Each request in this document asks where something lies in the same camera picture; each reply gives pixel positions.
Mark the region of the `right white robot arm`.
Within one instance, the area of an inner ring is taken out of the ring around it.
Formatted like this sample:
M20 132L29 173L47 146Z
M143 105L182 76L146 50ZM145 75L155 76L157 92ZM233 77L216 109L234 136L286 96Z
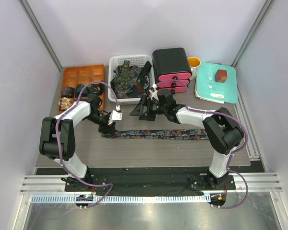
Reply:
M149 94L142 95L130 116L155 121L156 115L164 115L170 122L193 125L206 131L214 149L212 163L207 172L207 183L212 189L223 186L229 173L232 155L245 138L244 130L228 109L191 109L184 104L178 104L168 89L151 89Z

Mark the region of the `navy floral silk tie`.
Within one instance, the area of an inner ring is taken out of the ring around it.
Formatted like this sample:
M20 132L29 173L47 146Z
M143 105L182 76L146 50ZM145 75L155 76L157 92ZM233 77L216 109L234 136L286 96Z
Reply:
M114 134L102 133L110 139L168 139L168 140L208 140L204 129L167 129L167 130L125 130Z

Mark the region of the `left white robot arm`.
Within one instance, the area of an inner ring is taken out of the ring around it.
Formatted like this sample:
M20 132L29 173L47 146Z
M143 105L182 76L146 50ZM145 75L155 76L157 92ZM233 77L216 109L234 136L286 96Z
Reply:
M75 182L82 191L93 185L89 167L82 163L77 154L74 128L83 120L89 120L99 127L99 132L116 133L115 123L122 120L120 106L103 114L98 110L101 98L89 94L84 100L76 101L70 108L55 117L42 121L39 152L57 162L69 175L68 181Z

